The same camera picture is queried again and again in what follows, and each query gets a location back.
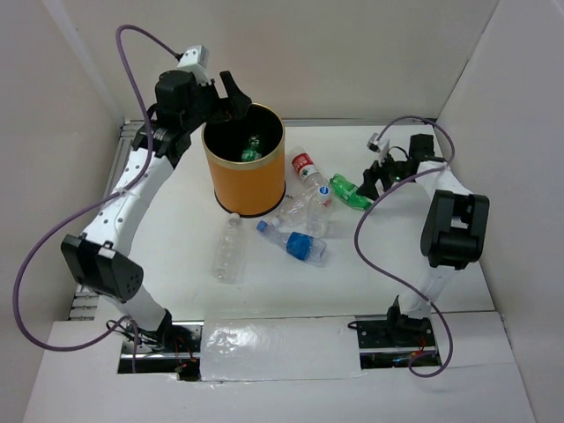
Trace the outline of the red label clear bottle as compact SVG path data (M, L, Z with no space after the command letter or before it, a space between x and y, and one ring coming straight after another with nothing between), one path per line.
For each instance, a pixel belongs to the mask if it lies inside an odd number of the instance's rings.
M290 159L294 172L298 175L306 189L313 189L314 187L328 184L328 180L303 148L294 147L290 151Z

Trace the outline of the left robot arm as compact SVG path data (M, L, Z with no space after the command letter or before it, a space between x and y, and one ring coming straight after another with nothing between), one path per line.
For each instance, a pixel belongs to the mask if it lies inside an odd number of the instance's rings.
M250 97L230 71L219 76L226 97L213 82L198 82L192 71L160 75L156 101L146 111L109 201L81 235L67 235L61 244L73 278L130 316L155 352L171 347L182 330L144 288L144 271L129 258L131 245L155 195L189 149L192 133L205 123L236 122L247 114Z

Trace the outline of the green bottle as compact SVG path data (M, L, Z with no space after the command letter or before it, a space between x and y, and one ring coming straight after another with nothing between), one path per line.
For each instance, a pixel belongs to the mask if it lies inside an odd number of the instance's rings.
M241 152L241 162L251 162L262 158L261 139L257 135L250 136Z
M330 186L334 194L345 204L355 210L367 210L372 201L357 193L358 187L349 182L343 175L334 174L330 178Z

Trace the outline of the clear bottle blue round sticker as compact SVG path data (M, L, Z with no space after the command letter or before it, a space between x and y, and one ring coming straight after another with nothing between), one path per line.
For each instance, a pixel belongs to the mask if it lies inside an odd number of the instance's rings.
M332 195L327 185L320 186L310 198L306 229L314 237L322 238L328 230L332 212Z

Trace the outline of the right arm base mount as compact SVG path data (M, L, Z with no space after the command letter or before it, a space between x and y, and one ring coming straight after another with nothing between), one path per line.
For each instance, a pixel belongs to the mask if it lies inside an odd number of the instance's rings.
M363 370L408 367L437 367L442 363L430 326L422 332L392 329L383 318L351 321L347 328L356 333L360 368Z

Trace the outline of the clear crushed bottle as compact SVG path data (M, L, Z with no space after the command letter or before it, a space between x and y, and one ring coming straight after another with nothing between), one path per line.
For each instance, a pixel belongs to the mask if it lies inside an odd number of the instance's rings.
M238 281L243 262L245 233L243 220L237 213L230 213L221 228L211 266L212 275L228 284Z

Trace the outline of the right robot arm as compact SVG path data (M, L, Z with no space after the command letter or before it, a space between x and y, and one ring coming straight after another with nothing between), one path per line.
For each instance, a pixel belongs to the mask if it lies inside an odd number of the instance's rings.
M390 141L374 134L367 142L377 159L363 172L358 193L376 200L394 185L418 174L414 180L431 200L420 237L420 251L427 269L415 284L390 306L384 334L393 345L405 345L413 336L430 329L431 304L445 286L469 263L481 257L488 219L489 199L472 193L454 176L447 161L434 152L434 137L411 136L405 160L395 160Z

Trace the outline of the blue label clear bottle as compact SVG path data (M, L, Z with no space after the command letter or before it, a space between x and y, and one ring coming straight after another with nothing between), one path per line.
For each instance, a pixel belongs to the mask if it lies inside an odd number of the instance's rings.
M323 240L298 232L281 232L263 220L257 223L256 230L263 238L281 247L289 256L304 263L323 265L327 252L327 244Z

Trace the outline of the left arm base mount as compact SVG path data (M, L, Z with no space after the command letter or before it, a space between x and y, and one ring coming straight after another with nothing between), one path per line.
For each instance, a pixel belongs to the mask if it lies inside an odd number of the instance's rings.
M158 346L145 335L134 345L130 324L121 325L122 346L119 375L171 375L178 381L201 380L200 356L203 321L174 322L174 337L166 346Z

